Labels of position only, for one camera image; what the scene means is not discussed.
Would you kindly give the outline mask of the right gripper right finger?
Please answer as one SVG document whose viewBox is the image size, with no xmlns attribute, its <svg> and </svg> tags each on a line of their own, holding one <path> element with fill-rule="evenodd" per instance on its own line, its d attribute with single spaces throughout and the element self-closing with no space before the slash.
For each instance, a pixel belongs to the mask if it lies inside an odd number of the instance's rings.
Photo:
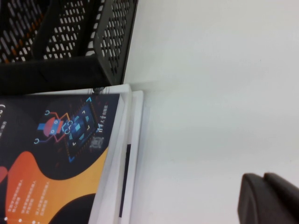
<svg viewBox="0 0 299 224">
<path fill-rule="evenodd" d="M 273 188 L 283 205 L 294 216 L 299 216 L 299 188 L 275 173 L 265 173 L 264 180 Z"/>
</svg>

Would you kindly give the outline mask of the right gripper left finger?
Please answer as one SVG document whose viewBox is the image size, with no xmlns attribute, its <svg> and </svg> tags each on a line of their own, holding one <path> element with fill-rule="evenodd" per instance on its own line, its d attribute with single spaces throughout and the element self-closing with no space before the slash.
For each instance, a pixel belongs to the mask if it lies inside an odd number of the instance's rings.
<svg viewBox="0 0 299 224">
<path fill-rule="evenodd" d="M 294 217 L 289 212 L 263 177 L 252 173 L 242 176 L 237 209 L 239 222 L 241 224 L 297 224 L 299 217 Z"/>
</svg>

